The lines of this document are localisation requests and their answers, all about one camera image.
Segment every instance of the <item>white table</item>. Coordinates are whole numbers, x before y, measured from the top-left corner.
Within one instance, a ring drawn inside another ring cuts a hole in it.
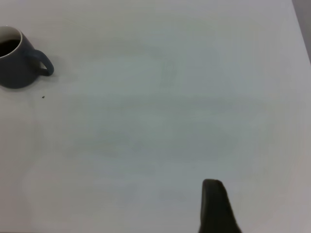
[[[0,231],[311,230],[311,67],[290,0],[2,0],[55,75],[0,89]]]

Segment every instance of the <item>dark blue mug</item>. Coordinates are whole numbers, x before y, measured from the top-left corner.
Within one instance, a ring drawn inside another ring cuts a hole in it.
[[[50,76],[53,72],[54,67],[47,56],[35,50],[20,30],[0,27],[0,85],[23,88],[40,75]]]

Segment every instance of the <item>black object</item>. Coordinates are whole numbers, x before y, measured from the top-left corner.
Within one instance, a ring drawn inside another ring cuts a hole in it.
[[[50,76],[53,72],[54,67],[47,56],[35,50],[20,30],[0,27],[0,85],[23,88],[40,75]]]
[[[221,181],[203,181],[199,233],[242,233]]]
[[[305,41],[306,49],[311,61],[311,1],[309,0],[293,0],[294,9]]]

